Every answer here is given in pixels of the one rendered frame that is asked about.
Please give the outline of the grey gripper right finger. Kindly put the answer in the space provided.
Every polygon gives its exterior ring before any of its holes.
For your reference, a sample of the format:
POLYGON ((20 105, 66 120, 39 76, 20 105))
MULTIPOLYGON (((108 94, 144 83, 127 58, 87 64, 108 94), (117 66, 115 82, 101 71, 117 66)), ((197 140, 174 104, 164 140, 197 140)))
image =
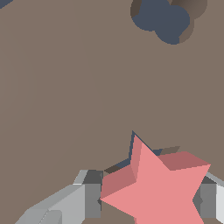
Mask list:
POLYGON ((201 218, 215 218, 224 224, 224 180, 208 172, 192 202, 201 218))

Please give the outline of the pink star block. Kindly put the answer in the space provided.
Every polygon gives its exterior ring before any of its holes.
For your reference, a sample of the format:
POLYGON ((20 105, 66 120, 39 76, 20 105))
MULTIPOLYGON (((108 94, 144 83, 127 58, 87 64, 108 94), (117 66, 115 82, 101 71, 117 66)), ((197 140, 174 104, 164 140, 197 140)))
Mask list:
POLYGON ((103 178, 101 200, 135 224, 204 224, 193 197, 209 167, 187 151, 157 156, 134 135, 130 164, 103 178))

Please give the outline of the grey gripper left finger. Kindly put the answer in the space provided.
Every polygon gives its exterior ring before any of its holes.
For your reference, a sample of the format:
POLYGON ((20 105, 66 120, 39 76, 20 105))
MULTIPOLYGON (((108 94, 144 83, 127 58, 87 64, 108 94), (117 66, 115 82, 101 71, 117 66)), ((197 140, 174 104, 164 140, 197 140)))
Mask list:
POLYGON ((71 185, 27 209, 15 224, 82 224, 100 218, 103 171, 80 170, 71 185))

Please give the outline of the brown slotted board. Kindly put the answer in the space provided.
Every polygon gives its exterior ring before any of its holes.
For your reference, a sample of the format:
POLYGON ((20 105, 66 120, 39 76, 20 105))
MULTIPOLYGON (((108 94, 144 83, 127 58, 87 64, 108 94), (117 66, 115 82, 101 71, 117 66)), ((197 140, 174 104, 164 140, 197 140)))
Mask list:
POLYGON ((224 0, 192 1, 168 45, 132 0, 12 0, 0 9, 0 224, 124 160, 130 139, 177 147, 224 180, 224 0))

